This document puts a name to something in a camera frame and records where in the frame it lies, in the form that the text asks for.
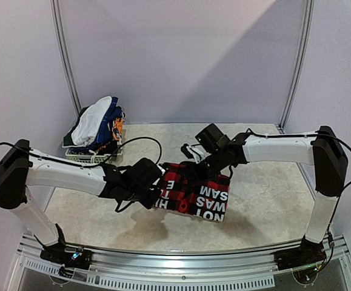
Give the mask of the red black plaid shirt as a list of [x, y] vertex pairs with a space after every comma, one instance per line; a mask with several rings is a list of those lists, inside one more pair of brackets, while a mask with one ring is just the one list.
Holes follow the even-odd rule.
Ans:
[[207, 221], [224, 221], [229, 200], [229, 176], [219, 174], [192, 185], [186, 178], [185, 163], [163, 163], [161, 166], [164, 175], [157, 183], [161, 196], [154, 207]]

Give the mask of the white garment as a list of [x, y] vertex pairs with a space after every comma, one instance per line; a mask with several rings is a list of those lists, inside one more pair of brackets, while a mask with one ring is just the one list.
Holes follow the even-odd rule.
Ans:
[[112, 97], [106, 96], [89, 106], [79, 117], [71, 133], [73, 146], [84, 147], [94, 142], [102, 120], [112, 104]]

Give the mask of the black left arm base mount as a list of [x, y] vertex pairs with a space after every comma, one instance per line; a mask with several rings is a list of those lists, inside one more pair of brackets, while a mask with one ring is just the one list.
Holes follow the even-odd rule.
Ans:
[[57, 229], [57, 242], [46, 246], [36, 238], [42, 245], [40, 258], [52, 263], [60, 264], [58, 274], [61, 277], [71, 279], [75, 269], [88, 270], [92, 263], [93, 252], [85, 249], [84, 246], [78, 246], [71, 251], [67, 250], [64, 234], [60, 226], [55, 224]]

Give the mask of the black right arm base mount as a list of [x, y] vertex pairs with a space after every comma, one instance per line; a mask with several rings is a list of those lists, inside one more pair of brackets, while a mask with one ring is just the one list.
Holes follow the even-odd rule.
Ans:
[[334, 253], [335, 242], [329, 232], [327, 242], [330, 255], [326, 254], [323, 242], [314, 243], [303, 238], [298, 247], [273, 253], [278, 271], [291, 270], [294, 280], [302, 285], [312, 285], [318, 274], [329, 264]]

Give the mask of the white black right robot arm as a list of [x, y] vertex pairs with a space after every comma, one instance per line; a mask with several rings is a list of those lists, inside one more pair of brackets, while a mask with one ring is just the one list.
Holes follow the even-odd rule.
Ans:
[[308, 264], [318, 254], [318, 246], [330, 222], [346, 180], [348, 157], [343, 142], [332, 128], [322, 125], [307, 133], [267, 135], [246, 132], [229, 138], [215, 124], [196, 136], [208, 156], [193, 166], [196, 181], [204, 181], [226, 167], [253, 162], [295, 163], [312, 194], [314, 205], [304, 235], [306, 242], [295, 250], [299, 264]]

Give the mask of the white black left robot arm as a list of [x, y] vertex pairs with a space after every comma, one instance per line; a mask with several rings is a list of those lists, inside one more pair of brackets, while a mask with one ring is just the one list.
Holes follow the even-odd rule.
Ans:
[[48, 186], [85, 192], [118, 204], [139, 202], [151, 209], [160, 197], [156, 182], [164, 172], [157, 163], [141, 158], [132, 166], [107, 163], [79, 164], [30, 147], [20, 139], [0, 160], [0, 208], [11, 211], [58, 263], [72, 256], [58, 226], [34, 202], [29, 188]]

